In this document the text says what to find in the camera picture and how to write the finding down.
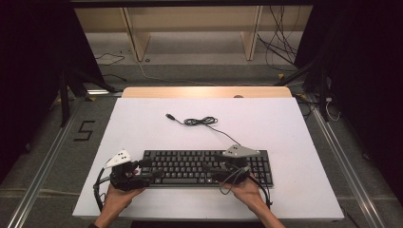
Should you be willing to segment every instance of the white table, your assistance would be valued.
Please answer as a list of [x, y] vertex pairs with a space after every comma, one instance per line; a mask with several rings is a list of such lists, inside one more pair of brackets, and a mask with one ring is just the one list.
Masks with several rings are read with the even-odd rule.
[[[340, 220], [343, 214], [294, 98], [118, 99], [73, 216], [93, 219], [99, 209], [92, 185], [121, 149], [140, 160], [146, 149], [226, 149], [233, 142], [204, 126], [170, 121], [214, 116], [242, 145], [266, 149], [272, 166], [273, 213], [279, 219]], [[107, 183], [101, 186], [105, 192]], [[256, 220], [246, 206], [218, 188], [147, 189], [121, 213], [140, 220]]]

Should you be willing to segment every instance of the keyboard cable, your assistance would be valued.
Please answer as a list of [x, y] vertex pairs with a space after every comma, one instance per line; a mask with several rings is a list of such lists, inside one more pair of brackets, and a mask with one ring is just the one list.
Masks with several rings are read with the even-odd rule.
[[182, 123], [182, 122], [178, 121], [177, 119], [175, 119], [175, 117], [173, 117], [171, 114], [166, 114], [165, 116], [166, 116], [168, 119], [170, 119], [170, 120], [172, 120], [172, 121], [176, 121], [176, 122], [178, 122], [179, 124], [182, 124], [182, 125], [188, 125], [188, 126], [195, 126], [195, 125], [201, 125], [201, 124], [202, 124], [202, 125], [205, 125], [205, 126], [210, 127], [211, 129], [213, 129], [213, 130], [215, 130], [215, 131], [217, 131], [217, 132], [220, 132], [221, 134], [224, 134], [225, 136], [227, 136], [228, 138], [230, 138], [232, 141], [234, 141], [236, 144], [240, 145], [240, 143], [237, 142], [236, 140], [234, 140], [231, 136], [229, 136], [229, 135], [227, 135], [226, 133], [224, 133], [224, 132], [222, 132], [222, 131], [219, 131], [219, 130], [217, 130], [217, 129], [215, 129], [215, 128], [213, 128], [213, 127], [210, 126], [210, 124], [215, 124], [215, 123], [217, 123], [217, 122], [219, 121], [217, 118], [214, 118], [214, 117], [204, 117], [204, 118], [201, 119], [201, 120], [197, 120], [197, 119], [186, 119], [186, 120], [184, 120], [183, 123]]

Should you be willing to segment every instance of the person's right hand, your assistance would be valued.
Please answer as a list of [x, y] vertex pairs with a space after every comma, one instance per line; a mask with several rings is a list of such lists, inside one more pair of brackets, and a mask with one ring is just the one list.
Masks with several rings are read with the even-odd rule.
[[253, 209], [257, 205], [264, 203], [259, 192], [259, 187], [249, 179], [246, 179], [244, 182], [239, 184], [221, 183], [221, 186], [226, 189], [231, 189], [231, 191], [234, 193], [234, 196], [238, 200], [245, 203], [249, 209]]
[[234, 193], [234, 196], [238, 200], [245, 203], [249, 210], [255, 213], [255, 215], [263, 223], [264, 227], [284, 227], [261, 198], [258, 186], [250, 179], [246, 179], [244, 182], [239, 184], [221, 183], [221, 186], [231, 189], [231, 191]]

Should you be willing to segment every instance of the keyboard key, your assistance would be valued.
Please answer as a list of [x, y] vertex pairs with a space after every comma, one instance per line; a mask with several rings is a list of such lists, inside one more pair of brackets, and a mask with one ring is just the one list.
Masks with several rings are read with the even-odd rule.
[[190, 183], [198, 183], [198, 180], [197, 179], [164, 179], [163, 183], [190, 184]]

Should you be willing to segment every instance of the white object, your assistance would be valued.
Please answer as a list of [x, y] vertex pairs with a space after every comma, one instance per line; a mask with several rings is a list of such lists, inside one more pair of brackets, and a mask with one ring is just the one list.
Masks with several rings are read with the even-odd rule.
[[230, 146], [227, 150], [222, 152], [222, 155], [228, 158], [243, 158], [243, 157], [257, 156], [259, 154], [260, 151], [258, 150], [253, 150], [238, 144], [234, 144]]
[[110, 168], [126, 162], [131, 162], [131, 156], [123, 149], [106, 163], [105, 168]]

